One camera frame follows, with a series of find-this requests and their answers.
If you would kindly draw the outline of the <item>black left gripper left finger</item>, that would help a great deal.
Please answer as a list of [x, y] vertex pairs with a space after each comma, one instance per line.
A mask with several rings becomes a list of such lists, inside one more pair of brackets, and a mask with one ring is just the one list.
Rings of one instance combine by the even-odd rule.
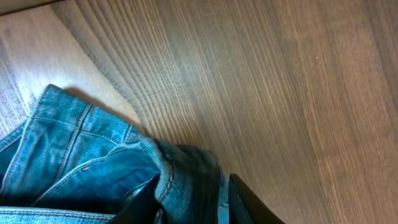
[[157, 174], [146, 186], [107, 224], [153, 224], [160, 203], [155, 198], [155, 189], [160, 175]]

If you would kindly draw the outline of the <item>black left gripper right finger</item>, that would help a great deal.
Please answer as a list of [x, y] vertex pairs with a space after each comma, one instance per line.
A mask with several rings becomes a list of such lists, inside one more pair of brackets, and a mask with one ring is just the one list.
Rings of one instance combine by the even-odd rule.
[[284, 224], [237, 174], [229, 176], [228, 205], [231, 224]]

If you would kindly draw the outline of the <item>light blue denim jeans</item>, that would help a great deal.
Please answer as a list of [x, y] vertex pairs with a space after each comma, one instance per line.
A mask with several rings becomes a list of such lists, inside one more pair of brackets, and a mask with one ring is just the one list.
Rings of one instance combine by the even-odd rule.
[[228, 182], [208, 150], [150, 138], [48, 85], [1, 140], [2, 223], [107, 223], [156, 176], [154, 223], [228, 223]]

